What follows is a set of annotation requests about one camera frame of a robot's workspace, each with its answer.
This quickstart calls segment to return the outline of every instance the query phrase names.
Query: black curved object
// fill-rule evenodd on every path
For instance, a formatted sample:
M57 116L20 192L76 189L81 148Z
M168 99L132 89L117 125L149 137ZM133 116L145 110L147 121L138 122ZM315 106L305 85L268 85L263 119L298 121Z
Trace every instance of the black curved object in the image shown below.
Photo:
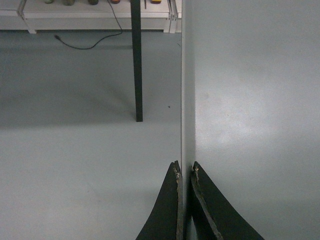
M190 209L198 240L264 240L232 207L198 162L190 184Z
M136 240L183 240L183 182L178 161L172 162L149 218Z

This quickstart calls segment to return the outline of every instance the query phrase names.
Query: black cable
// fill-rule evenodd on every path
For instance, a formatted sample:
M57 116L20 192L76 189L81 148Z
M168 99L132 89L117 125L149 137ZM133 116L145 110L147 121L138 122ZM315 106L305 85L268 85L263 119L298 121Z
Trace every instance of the black cable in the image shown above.
M114 37L114 36L118 36L118 35L121 35L124 31L118 21L118 18L115 14L115 11L114 11L114 8L112 7L111 3L109 0L106 0L108 2L108 4L110 5L111 9L112 9L112 13L113 13L113 16L116 20L116 23L118 24L119 28L120 28L120 32L119 33L116 33L116 34L112 34L112 35L108 35L108 36L105 36L103 38L101 38L99 41L97 41L93 46L91 47L76 47L76 46L71 46L67 43L65 43L64 41L62 41L62 39L58 36L58 35L54 35L54 38L57 39L58 41L60 41L61 43L63 43L64 45L68 46L69 48L72 48L72 49L78 49L78 50L89 50L89 49L93 49L96 45L98 45L98 43L100 43L102 40L104 39L107 39L107 38L110 38L110 37Z

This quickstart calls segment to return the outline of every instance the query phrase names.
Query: white panel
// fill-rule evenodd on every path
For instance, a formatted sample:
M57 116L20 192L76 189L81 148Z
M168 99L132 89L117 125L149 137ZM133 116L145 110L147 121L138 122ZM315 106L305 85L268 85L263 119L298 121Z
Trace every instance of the white panel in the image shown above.
M118 19L122 29L131 29L130 18ZM143 18L142 30L163 30L164 18ZM33 30L118 30L114 18L29 18L26 23Z
M187 206L187 190L193 162L196 158L195 143L195 55L193 43L193 7L192 1L183 2L182 31L182 80L181 80L181 168L183 175L183 200ZM186 227L190 231L190 219ZM187 239L194 235L187 233Z

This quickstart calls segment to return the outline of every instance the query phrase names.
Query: white shelf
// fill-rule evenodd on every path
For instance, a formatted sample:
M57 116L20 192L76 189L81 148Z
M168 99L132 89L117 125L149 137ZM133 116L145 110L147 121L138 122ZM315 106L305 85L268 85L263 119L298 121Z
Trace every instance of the white shelf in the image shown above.
M131 6L129 0L112 5L123 29L131 29ZM27 0L23 15L31 32L37 30L112 30L119 29L107 1L90 5L87 0L77 0L72 6L61 1L45 4L42 0ZM141 29L164 30L170 16L168 2L152 4L141 0Z
M182 0L176 8L181 9ZM115 15L123 29L131 29L131 6L129 0L112 4ZM152 4L141 0L141 29L163 30L166 33L180 32L178 24L171 21L181 20L175 15L167 0ZM117 30L119 26L106 0L90 5L88 0L76 0L74 5L65 6L61 0L46 4L43 0L0 0L0 30Z
M129 0L121 0L112 5L117 18L130 18L131 9ZM61 1L46 4L42 0L27 0L23 14L29 19L56 19L56 18L114 18L112 9L106 0L97 5L90 5L87 0L76 0L74 5L65 6ZM141 0L141 18L167 18L169 7L166 0L161 4L152 4Z

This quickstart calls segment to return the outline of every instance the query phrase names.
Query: gray floor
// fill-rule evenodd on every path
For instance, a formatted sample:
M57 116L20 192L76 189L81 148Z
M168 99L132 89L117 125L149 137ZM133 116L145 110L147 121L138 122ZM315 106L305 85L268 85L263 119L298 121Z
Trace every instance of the gray floor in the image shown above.
M136 123L131 33L54 34L0 32L0 239L132 240L181 158L181 35L142 34Z

